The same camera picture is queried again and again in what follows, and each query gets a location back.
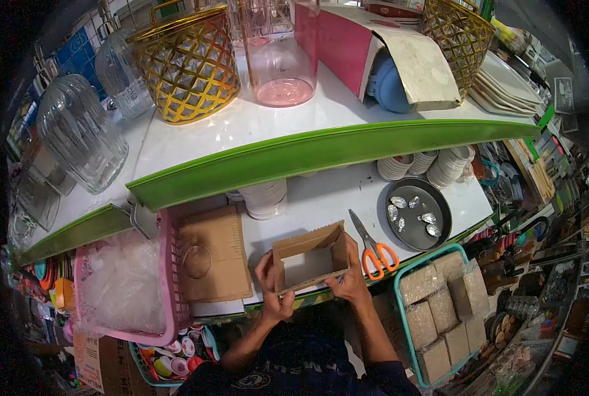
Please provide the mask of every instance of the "stacked white bowl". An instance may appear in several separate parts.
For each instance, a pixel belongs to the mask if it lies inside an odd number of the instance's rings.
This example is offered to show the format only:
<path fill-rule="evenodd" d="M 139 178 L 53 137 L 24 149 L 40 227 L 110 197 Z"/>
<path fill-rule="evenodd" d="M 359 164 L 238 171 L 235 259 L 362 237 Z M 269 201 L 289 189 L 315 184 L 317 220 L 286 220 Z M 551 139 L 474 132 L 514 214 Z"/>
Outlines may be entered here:
<path fill-rule="evenodd" d="M 380 176 L 387 180 L 400 180 L 405 177 L 414 162 L 414 155 L 391 156 L 376 161 Z"/>
<path fill-rule="evenodd" d="M 414 162 L 413 165 L 411 165 L 411 168 L 409 168 L 409 173 L 412 175 L 421 175 L 425 173 L 437 157 L 438 150 L 415 153 Z"/>
<path fill-rule="evenodd" d="M 286 180 L 279 179 L 254 186 L 242 187 L 239 192 L 246 202 L 248 215 L 256 220 L 268 220 L 286 210 L 288 200 Z"/>
<path fill-rule="evenodd" d="M 427 170 L 426 178 L 434 186 L 446 188 L 462 175 L 470 158 L 471 152 L 466 146 L 440 150 L 438 159 Z"/>

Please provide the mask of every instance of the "black round baking pan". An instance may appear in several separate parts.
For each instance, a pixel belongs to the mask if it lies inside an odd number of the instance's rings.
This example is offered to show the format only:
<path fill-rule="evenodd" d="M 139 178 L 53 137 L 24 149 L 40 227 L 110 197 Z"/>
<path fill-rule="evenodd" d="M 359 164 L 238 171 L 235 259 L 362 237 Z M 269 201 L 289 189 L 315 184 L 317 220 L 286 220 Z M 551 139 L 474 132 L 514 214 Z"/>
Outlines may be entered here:
<path fill-rule="evenodd" d="M 398 216 L 405 219 L 405 227 L 401 232 L 394 222 L 387 215 L 387 206 L 392 202 L 392 196 L 401 196 L 407 201 L 407 206 L 398 209 Z M 418 204 L 410 208 L 408 202 L 417 196 Z M 452 227 L 452 217 L 449 204 L 439 189 L 420 178 L 403 178 L 392 184 L 387 192 L 385 207 L 382 208 L 387 218 L 387 223 L 392 228 L 392 232 L 402 243 L 411 249 L 419 251 L 429 251 L 441 246 L 449 239 Z M 426 231 L 427 223 L 418 220 L 418 216 L 425 213 L 435 215 L 435 224 L 440 229 L 439 237 L 431 236 Z"/>

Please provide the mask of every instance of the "gold basket handle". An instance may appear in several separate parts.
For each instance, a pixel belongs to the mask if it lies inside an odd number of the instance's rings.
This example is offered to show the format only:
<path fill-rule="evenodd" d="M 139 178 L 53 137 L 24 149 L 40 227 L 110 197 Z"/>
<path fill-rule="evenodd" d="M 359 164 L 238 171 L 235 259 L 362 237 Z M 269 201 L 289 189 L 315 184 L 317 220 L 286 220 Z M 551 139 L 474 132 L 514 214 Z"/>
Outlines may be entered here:
<path fill-rule="evenodd" d="M 471 1 L 468 1 L 468 0 L 461 0 L 461 1 L 463 1 L 464 3 L 466 3 L 466 4 L 470 5 L 471 7 L 473 7 L 473 12 L 474 13 L 477 13 L 477 11 L 479 10 L 479 7 L 476 6 L 475 3 L 472 3 Z"/>
<path fill-rule="evenodd" d="M 165 3 L 153 6 L 151 8 L 151 10 L 149 10 L 149 22 L 151 23 L 151 27 L 156 27 L 156 11 L 160 10 L 161 8 L 167 7 L 167 6 L 171 6 L 172 4 L 179 3 L 180 1 L 183 1 L 183 0 L 171 0 L 171 1 L 167 1 Z M 193 6 L 195 9 L 195 12 L 200 11 L 200 0 L 193 0 Z"/>

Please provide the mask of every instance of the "orange scissors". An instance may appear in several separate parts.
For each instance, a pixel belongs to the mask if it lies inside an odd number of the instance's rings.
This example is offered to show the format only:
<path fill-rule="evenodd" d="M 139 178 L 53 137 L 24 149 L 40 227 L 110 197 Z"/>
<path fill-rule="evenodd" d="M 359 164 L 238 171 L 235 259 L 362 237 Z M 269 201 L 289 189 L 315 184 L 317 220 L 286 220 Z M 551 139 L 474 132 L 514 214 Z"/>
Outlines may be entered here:
<path fill-rule="evenodd" d="M 389 248 L 389 246 L 387 246 L 386 244 L 376 243 L 372 239 L 372 237 L 369 236 L 369 234 L 365 230 L 365 226 L 363 226 L 363 223 L 361 222 L 361 220 L 358 218 L 358 216 L 356 216 L 356 213 L 354 213 L 354 210 L 350 209 L 349 212 L 350 212 L 350 217 L 352 218 L 352 222 L 354 223 L 354 226 L 356 227 L 356 231 L 358 231 L 359 234 L 361 235 L 361 238 L 363 238 L 363 244 L 365 245 L 365 250 L 363 250 L 362 262 L 363 262 L 363 268 L 365 269 L 367 276 L 369 276 L 369 278 L 372 281 L 383 279 L 385 274 L 383 273 L 383 266 L 381 265 L 381 262 L 385 265 L 385 267 L 387 268 L 387 271 L 389 271 L 389 272 L 396 271 L 398 269 L 398 267 L 400 266 L 400 260 L 398 260 L 398 256 L 396 256 L 394 251 L 391 250 Z M 394 259 L 394 262 L 392 263 L 392 265 L 389 265 L 389 263 L 387 263 L 387 258 L 383 254 L 383 249 L 385 249 L 389 253 L 389 255 Z M 372 275 L 369 272 L 369 269 L 367 268 L 367 263 L 365 263 L 365 259 L 368 257 L 371 260 L 371 262 L 374 264 L 374 266 L 378 269 L 377 276 Z"/>

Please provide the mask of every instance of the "wrapped package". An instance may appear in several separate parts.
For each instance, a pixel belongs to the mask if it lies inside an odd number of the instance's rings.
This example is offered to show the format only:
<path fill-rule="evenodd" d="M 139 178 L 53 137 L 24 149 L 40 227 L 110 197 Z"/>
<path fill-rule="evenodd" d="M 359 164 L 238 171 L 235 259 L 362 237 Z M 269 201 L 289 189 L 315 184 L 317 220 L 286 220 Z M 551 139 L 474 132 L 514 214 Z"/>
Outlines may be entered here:
<path fill-rule="evenodd" d="M 442 277 L 433 264 L 426 265 L 400 280 L 400 293 L 405 305 L 411 305 L 416 301 L 435 293 L 445 284 Z"/>
<path fill-rule="evenodd" d="M 465 321 L 466 339 L 468 340 L 468 350 L 475 352 L 486 342 L 486 329 L 484 328 L 483 316 L 474 317 Z"/>
<path fill-rule="evenodd" d="M 432 344 L 416 351 L 417 363 L 425 382 L 433 384 L 450 370 L 449 353 L 443 338 L 438 338 Z"/>
<path fill-rule="evenodd" d="M 427 298 L 427 302 L 429 303 L 433 322 L 435 323 L 435 329 L 438 334 L 446 332 L 446 330 L 457 324 L 457 316 L 455 314 L 455 308 L 453 307 L 453 300 L 451 300 L 449 288 L 442 286 L 438 291 Z"/>
<path fill-rule="evenodd" d="M 466 325 L 464 323 L 460 323 L 446 332 L 442 338 L 447 343 L 451 367 L 455 367 L 469 355 L 468 336 L 466 335 Z"/>
<path fill-rule="evenodd" d="M 411 340 L 416 350 L 431 344 L 438 338 L 428 302 L 408 306 L 405 309 L 405 316 L 407 317 Z"/>
<path fill-rule="evenodd" d="M 463 277 L 449 281 L 449 290 L 457 317 L 463 321 L 474 316 L 483 317 L 490 310 L 489 295 L 480 266 L 475 259 L 468 264 Z"/>
<path fill-rule="evenodd" d="M 464 276 L 464 257 L 459 251 L 436 258 L 433 265 L 445 282 Z"/>

